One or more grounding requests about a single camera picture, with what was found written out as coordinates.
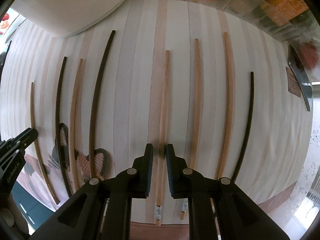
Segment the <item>light wood chopstick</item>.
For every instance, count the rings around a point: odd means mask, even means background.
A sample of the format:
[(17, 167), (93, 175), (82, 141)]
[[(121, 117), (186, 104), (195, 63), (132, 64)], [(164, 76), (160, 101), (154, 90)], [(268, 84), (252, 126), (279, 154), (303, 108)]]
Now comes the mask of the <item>light wood chopstick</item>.
[(161, 111), (159, 120), (159, 148), (158, 148), (158, 167), (156, 177), (156, 225), (161, 226), (162, 202), (165, 172), (165, 143), (167, 141), (168, 116), (170, 98), (170, 51), (165, 51), (164, 60), (164, 80), (162, 89)]

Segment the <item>dark smartphone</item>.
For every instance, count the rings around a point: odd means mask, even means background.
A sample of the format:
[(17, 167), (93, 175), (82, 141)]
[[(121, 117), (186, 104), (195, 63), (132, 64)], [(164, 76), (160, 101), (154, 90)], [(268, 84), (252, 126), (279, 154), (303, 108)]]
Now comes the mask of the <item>dark smartphone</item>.
[(312, 85), (309, 81), (301, 60), (292, 45), (289, 45), (288, 64), (300, 87), (302, 96), (306, 104), (306, 109), (308, 112), (310, 112), (313, 102)]

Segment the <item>black chopstick on mat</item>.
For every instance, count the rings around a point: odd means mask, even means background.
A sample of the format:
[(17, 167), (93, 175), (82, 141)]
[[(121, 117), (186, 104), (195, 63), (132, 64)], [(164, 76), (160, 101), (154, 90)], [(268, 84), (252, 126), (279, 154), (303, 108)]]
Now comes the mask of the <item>black chopstick on mat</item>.
[(111, 50), (112, 42), (114, 40), (114, 36), (116, 34), (115, 30), (112, 30), (110, 36), (108, 38), (106, 48), (103, 53), (103, 57), (101, 59), (99, 71), (97, 74), (97, 79), (95, 82), (94, 93), (93, 93), (93, 100), (92, 100), (92, 109), (91, 109), (91, 116), (90, 116), (90, 123), (89, 123), (89, 164), (90, 164), (90, 176), (95, 177), (95, 157), (94, 157), (94, 150), (95, 150), (95, 134), (96, 134), (96, 123), (97, 123), (97, 112), (98, 112), (98, 105), (99, 105), (99, 96), (101, 91), (101, 85), (103, 81), (103, 75), (105, 71), (105, 67), (108, 60), (108, 55)]

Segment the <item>fruit sticker strip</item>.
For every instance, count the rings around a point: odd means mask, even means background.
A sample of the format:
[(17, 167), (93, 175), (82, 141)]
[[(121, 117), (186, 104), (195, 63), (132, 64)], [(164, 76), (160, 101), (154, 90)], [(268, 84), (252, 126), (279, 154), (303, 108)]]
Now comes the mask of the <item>fruit sticker strip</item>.
[(7, 42), (16, 29), (26, 20), (16, 10), (9, 8), (1, 20), (1, 43)]

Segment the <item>white utensil holder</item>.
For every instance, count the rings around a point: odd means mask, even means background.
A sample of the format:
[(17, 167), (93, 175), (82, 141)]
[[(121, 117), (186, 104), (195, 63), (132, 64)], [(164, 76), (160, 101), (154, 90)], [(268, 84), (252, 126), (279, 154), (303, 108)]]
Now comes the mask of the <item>white utensil holder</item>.
[(125, 0), (15, 0), (12, 8), (56, 37), (78, 34), (114, 12)]

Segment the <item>tan wooden chopstick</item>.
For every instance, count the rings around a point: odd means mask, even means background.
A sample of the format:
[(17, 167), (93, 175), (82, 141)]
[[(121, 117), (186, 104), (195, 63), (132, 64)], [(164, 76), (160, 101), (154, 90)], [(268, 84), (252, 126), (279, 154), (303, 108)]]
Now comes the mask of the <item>tan wooden chopstick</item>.
[(200, 43), (198, 38), (194, 40), (194, 48), (195, 48), (194, 113), (193, 113), (193, 124), (192, 124), (192, 133), (191, 133), (192, 137), (190, 142), (190, 162), (189, 162), (189, 168), (192, 170), (196, 168), (197, 155), (198, 155), (199, 144), (200, 144), (201, 118), (202, 118), (203, 81), (202, 81)]

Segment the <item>brown wooden chopstick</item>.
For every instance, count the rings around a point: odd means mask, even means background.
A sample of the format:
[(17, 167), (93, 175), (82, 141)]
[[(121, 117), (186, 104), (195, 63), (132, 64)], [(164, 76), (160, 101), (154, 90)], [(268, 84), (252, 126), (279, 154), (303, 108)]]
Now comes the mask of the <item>brown wooden chopstick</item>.
[(235, 110), (235, 69), (232, 44), (230, 36), (227, 32), (223, 33), (222, 38), (225, 51), (226, 67), (226, 111), (221, 151), (215, 175), (216, 178), (221, 178), (223, 176), (228, 159), (232, 139)]

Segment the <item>thin black chopstick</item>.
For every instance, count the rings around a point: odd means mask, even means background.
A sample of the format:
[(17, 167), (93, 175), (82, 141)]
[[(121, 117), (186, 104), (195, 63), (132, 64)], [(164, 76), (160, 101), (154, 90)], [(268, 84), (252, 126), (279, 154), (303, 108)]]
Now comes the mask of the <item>thin black chopstick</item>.
[(242, 146), (241, 146), (240, 154), (238, 157), (238, 161), (236, 163), (236, 166), (231, 178), (232, 182), (236, 182), (237, 177), (239, 175), (239, 172), (246, 154), (249, 136), (251, 132), (252, 119), (253, 119), (253, 107), (254, 107), (254, 72), (253, 71), (250, 72), (250, 91), (249, 92), (250, 94), (249, 94), (249, 106), (248, 106), (246, 129), (245, 129), (245, 134), (242, 141)]

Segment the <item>brown leather mat label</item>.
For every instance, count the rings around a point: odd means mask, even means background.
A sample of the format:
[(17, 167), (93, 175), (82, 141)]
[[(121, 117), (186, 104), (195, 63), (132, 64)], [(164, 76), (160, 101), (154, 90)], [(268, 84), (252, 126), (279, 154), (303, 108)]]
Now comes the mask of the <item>brown leather mat label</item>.
[(286, 67), (286, 74), (287, 74), (288, 91), (300, 98), (301, 97), (300, 86), (292, 70), (289, 67)]

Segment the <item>dark brown chopstick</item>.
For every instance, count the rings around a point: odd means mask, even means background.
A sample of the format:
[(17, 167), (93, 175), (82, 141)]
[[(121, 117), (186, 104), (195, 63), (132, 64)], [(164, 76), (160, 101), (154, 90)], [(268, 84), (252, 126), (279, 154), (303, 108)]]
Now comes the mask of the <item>dark brown chopstick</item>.
[(62, 90), (62, 82), (63, 82), (63, 76), (65, 72), (67, 57), (64, 56), (62, 59), (58, 84), (57, 84), (57, 90), (56, 90), (56, 102), (55, 102), (55, 146), (57, 150), (57, 155), (59, 159), (59, 165), (60, 165), (60, 171), (62, 174), (63, 183), (67, 192), (68, 197), (70, 197), (71, 189), (68, 183), (67, 175), (66, 175), (66, 169), (64, 168), (65, 158), (62, 157), (61, 153), (61, 136), (60, 136), (60, 107), (61, 107), (61, 90)]

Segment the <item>plastic bag with red item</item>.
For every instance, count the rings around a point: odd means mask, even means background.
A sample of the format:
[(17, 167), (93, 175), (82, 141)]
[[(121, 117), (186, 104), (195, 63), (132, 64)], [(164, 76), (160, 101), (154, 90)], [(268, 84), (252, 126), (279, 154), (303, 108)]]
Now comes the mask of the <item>plastic bag with red item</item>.
[(311, 43), (303, 43), (299, 46), (300, 60), (304, 68), (315, 70), (319, 60), (319, 54), (315, 45)]

